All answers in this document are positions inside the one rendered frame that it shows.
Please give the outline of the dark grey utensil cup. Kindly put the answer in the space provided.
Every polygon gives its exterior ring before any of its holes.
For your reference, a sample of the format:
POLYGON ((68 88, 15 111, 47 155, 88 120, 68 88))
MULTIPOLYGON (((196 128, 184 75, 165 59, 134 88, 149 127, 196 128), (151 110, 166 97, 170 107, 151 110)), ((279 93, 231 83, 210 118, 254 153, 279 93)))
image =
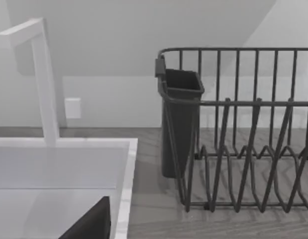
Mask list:
MULTIPOLYGON (((166 82, 168 95, 175 99, 201 99, 205 88, 199 74, 194 71, 167 69, 166 82)), ((176 153, 181 175, 184 174, 190 146, 193 124, 193 106, 170 104, 171 121, 176 140, 176 153)), ((176 178, 167 115, 162 113, 162 175, 166 178, 176 178)))

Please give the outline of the white sink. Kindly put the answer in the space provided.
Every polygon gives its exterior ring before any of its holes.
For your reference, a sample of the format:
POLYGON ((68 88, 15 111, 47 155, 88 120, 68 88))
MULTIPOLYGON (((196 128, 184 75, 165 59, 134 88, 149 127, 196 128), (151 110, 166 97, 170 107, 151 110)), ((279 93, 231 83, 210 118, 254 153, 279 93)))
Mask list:
POLYGON ((110 197, 110 239, 128 239, 136 138, 0 147, 0 239, 58 239, 110 197))

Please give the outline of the white wall socket plate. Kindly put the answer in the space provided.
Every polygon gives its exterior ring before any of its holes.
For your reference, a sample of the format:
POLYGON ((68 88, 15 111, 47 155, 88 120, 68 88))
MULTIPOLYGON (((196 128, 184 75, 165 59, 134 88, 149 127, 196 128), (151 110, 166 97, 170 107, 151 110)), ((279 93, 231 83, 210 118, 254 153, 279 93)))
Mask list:
POLYGON ((81 99, 80 98, 66 98, 65 99, 65 114, 67 119, 81 118, 81 99))

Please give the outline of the tall white tap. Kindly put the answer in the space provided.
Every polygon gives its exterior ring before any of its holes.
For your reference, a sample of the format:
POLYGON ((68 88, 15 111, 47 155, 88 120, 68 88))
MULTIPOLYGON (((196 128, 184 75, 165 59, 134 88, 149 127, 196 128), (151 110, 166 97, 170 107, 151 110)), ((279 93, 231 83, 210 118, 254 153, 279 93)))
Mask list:
POLYGON ((43 137, 0 137, 0 147, 56 147, 60 138, 56 94, 43 18, 31 18, 0 32, 0 48, 14 48, 26 41, 32 44, 43 137))

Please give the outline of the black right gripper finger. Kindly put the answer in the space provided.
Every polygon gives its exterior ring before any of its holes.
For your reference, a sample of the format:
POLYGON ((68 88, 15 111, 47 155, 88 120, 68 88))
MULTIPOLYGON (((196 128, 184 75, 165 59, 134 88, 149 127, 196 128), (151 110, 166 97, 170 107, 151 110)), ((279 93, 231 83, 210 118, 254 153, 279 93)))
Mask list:
POLYGON ((110 239, 110 197, 102 197, 58 239, 110 239))

